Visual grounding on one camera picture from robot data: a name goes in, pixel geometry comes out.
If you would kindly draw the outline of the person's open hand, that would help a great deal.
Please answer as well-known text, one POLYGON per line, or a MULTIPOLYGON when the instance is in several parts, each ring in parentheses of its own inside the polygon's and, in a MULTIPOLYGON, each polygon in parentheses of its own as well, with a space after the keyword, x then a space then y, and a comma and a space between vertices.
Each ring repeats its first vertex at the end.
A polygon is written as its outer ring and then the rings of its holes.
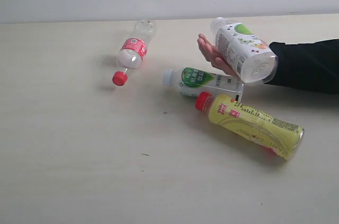
POLYGON ((217 48, 213 46, 203 34, 198 35, 197 39, 198 47, 205 60, 211 63, 211 66, 215 69, 223 71, 227 75, 236 76, 237 74, 226 63, 223 56, 218 52, 217 48))

